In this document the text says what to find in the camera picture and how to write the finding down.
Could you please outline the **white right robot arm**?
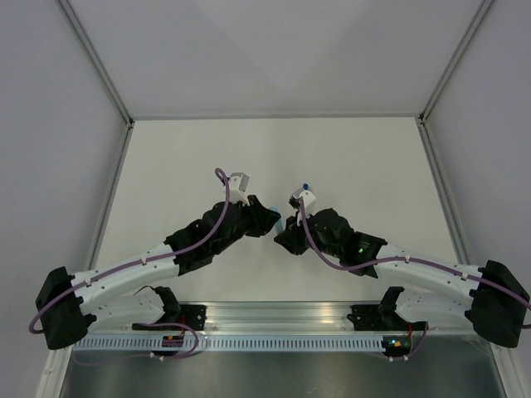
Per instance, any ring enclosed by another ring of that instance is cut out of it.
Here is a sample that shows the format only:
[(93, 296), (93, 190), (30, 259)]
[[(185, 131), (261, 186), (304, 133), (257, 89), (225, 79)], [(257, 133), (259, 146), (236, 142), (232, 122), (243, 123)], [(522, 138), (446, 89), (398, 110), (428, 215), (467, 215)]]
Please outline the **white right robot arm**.
[(355, 231), (332, 208), (289, 217), (274, 241), (292, 255), (311, 249), (333, 269), (392, 282), (378, 308), (385, 328), (397, 330), (404, 323), (471, 327), (507, 348), (516, 348), (529, 328), (524, 320), (530, 296), (500, 262), (438, 263)]

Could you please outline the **translucent light blue cap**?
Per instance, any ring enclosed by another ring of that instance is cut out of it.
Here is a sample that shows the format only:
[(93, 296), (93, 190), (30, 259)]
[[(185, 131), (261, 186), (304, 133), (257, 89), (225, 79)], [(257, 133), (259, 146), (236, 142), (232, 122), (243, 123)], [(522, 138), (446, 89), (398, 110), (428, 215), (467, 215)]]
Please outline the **translucent light blue cap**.
[(277, 221), (275, 223), (275, 231), (279, 234), (282, 233), (285, 230), (282, 221)]

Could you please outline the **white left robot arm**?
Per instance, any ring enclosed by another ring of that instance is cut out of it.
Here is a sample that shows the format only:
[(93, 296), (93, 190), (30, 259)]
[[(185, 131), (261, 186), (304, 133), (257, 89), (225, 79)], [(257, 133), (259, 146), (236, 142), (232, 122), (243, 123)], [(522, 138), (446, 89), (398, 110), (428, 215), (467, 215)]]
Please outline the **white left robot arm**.
[(43, 335), (48, 349), (58, 350), (97, 329), (173, 329), (180, 320), (179, 303), (160, 281), (209, 265), (239, 239), (268, 234), (280, 218), (254, 195), (238, 203), (218, 202), (121, 265), (74, 274), (64, 267), (54, 269), (37, 295), (37, 316), (29, 330)]

